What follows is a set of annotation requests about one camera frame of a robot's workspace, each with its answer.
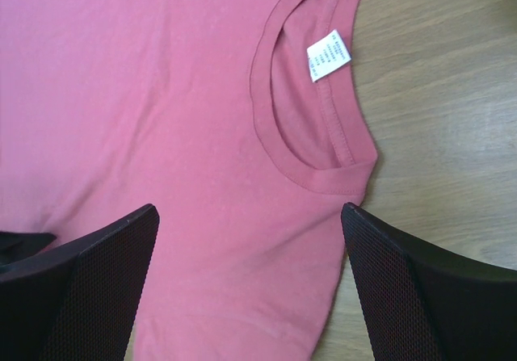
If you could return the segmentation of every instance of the black mesh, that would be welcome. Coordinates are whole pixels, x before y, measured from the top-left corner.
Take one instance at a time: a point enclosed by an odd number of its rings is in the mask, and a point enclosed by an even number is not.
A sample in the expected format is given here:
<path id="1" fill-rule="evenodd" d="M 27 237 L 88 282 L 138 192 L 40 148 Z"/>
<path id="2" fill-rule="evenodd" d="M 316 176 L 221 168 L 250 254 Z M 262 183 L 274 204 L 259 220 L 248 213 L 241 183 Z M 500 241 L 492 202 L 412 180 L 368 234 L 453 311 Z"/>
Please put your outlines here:
<path id="1" fill-rule="evenodd" d="M 442 360 L 410 263 L 353 210 L 343 230 L 364 320 L 377 361 Z"/>
<path id="2" fill-rule="evenodd" d="M 39 360 L 124 359 L 157 229 L 153 209 L 79 255 Z"/>

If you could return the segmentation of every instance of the pink t-shirt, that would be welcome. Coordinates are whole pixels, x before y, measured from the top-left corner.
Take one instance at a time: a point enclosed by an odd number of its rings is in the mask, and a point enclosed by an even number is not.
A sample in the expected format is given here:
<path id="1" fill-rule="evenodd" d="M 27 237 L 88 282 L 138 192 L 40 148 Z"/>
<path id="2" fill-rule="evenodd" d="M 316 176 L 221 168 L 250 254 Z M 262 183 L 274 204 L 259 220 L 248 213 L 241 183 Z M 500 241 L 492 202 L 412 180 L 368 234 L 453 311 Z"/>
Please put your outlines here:
<path id="1" fill-rule="evenodd" d="M 0 229 L 161 214 L 136 361 L 308 359 L 376 160 L 351 67 L 306 49 L 359 0 L 0 0 Z"/>

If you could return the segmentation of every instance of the white label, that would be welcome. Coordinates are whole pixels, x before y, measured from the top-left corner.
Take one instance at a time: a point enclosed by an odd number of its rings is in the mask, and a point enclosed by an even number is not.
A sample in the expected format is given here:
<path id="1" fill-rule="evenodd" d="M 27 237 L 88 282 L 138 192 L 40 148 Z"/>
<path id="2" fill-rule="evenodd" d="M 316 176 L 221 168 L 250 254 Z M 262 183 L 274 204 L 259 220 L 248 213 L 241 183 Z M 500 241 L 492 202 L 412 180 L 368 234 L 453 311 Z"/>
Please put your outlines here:
<path id="1" fill-rule="evenodd" d="M 337 30 L 307 48 L 309 71 L 313 82 L 350 62 L 350 53 Z"/>

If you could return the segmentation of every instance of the wooden table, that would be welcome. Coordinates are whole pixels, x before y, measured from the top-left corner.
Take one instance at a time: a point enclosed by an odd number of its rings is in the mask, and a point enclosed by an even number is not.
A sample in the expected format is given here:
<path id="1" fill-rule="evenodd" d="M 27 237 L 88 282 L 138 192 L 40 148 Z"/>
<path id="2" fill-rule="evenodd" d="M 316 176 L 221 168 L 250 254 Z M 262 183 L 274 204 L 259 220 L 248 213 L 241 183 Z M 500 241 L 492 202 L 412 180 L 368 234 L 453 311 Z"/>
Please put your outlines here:
<path id="1" fill-rule="evenodd" d="M 517 0 L 362 0 L 354 38 L 381 155 L 364 207 L 517 269 Z M 313 359 L 373 359 L 349 262 Z"/>

